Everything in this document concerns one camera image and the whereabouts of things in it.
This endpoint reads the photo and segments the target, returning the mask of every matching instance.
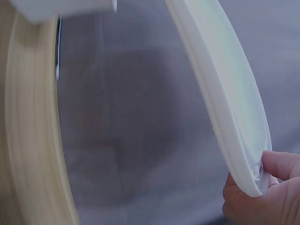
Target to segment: beige plastic rim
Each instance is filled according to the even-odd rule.
[[[56,26],[31,25],[0,0],[0,224],[79,224],[60,139]]]

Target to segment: hand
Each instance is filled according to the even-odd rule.
[[[229,174],[223,190],[224,215],[241,225],[299,225],[300,155],[265,151],[262,162],[272,175],[268,191],[251,198]],[[275,177],[284,182],[279,184]]]

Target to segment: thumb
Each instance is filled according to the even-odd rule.
[[[262,163],[268,173],[281,180],[300,177],[300,155],[298,154],[264,151]]]

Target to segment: white plastic lid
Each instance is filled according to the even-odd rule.
[[[116,11],[117,0],[10,0],[30,22],[42,23],[54,16],[90,11]]]
[[[263,103],[240,42],[217,0],[167,0],[205,100],[218,144],[240,189],[261,196],[271,150]]]

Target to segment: gray surface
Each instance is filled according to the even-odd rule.
[[[300,152],[300,2],[222,0],[274,150]],[[83,225],[201,225],[222,216],[227,168],[162,0],[63,21],[61,135]]]

